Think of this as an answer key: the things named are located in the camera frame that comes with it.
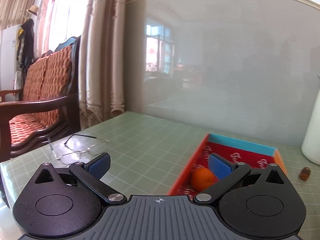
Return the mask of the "tangerine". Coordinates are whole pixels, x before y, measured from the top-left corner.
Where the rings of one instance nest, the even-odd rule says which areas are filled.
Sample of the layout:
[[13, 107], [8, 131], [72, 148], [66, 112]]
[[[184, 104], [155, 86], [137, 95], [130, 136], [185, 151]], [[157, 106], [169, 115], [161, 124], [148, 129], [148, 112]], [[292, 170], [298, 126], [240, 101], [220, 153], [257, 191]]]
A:
[[190, 185], [197, 191], [201, 192], [218, 181], [218, 178], [205, 167], [194, 170], [190, 176]]

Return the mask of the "colourful cardboard box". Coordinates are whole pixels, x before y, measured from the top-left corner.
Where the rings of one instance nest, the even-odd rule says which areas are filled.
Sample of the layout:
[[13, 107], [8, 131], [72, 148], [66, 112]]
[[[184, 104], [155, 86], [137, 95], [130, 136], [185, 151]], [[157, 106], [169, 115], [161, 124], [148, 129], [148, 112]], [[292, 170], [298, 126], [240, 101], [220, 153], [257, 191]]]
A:
[[[183, 168], [168, 194], [172, 196], [185, 194], [193, 198], [195, 194], [199, 193], [191, 187], [190, 176], [198, 168], [205, 167], [209, 169], [209, 156], [212, 153], [218, 154], [233, 164], [244, 162], [252, 168], [266, 168], [267, 165], [275, 163], [284, 172], [287, 172], [277, 148], [208, 133]], [[221, 161], [217, 161], [215, 171], [211, 172], [219, 181], [222, 179], [221, 176], [226, 175], [230, 170], [230, 167], [224, 165]]]

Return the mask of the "small brown chestnut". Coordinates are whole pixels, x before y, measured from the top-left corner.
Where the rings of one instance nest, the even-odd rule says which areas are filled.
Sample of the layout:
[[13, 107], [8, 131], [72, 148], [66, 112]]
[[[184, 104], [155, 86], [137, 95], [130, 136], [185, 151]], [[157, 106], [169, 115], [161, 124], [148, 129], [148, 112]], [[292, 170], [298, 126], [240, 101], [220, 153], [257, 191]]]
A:
[[310, 177], [310, 173], [311, 173], [310, 168], [304, 167], [299, 174], [299, 178], [303, 181], [307, 181], [308, 178]]

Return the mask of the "white thermos jug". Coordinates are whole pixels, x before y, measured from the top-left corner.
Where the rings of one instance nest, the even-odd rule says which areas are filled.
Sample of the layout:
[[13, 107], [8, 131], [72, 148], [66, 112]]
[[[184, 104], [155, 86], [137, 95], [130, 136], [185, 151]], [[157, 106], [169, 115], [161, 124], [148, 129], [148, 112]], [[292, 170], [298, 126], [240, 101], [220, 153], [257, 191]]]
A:
[[319, 117], [319, 91], [315, 103], [313, 105], [312, 113], [306, 134], [302, 143], [302, 154], [312, 163], [319, 165], [320, 157], [320, 117]]

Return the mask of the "wooden bench orange cushion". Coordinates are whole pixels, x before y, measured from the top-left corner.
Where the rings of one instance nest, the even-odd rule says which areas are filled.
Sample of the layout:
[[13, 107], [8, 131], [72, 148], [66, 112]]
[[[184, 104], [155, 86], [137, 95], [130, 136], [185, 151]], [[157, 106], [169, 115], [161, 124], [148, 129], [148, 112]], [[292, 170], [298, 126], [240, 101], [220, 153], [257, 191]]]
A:
[[1, 161], [80, 131], [78, 65], [81, 38], [38, 59], [19, 101], [1, 102]]

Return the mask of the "white refrigerator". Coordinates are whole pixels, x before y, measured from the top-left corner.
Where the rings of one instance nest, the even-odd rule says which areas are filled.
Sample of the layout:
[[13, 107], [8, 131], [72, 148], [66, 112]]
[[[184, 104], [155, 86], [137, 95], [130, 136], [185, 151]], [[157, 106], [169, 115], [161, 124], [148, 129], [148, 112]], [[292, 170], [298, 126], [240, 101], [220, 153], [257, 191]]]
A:
[[1, 31], [1, 90], [14, 87], [17, 66], [18, 32], [20, 25], [14, 25]]

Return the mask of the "beige lace curtain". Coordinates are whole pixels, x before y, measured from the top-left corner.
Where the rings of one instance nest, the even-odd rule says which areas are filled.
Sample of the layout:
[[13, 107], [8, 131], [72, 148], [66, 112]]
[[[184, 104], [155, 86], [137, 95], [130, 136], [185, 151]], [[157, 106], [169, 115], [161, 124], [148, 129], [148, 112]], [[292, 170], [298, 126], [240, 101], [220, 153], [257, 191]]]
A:
[[82, 129], [125, 111], [125, 7], [126, 0], [88, 0], [78, 66]]

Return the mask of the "dark hanging jacket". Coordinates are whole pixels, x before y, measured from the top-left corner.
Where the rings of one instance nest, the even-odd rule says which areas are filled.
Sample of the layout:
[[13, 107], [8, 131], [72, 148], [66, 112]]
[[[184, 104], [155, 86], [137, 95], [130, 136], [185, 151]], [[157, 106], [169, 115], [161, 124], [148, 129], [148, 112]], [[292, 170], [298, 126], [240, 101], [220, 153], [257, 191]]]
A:
[[17, 64], [22, 73], [26, 74], [34, 60], [34, 21], [32, 18], [26, 20], [22, 25], [22, 32], [18, 36]]

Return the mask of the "straw hat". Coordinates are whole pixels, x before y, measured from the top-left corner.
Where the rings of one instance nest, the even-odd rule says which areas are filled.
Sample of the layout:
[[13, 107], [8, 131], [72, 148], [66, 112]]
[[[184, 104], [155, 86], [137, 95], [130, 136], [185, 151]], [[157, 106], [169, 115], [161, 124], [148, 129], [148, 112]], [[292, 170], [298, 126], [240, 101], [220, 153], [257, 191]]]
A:
[[37, 16], [37, 13], [39, 12], [39, 7], [36, 5], [32, 5], [29, 9], [26, 10], [28, 13]]

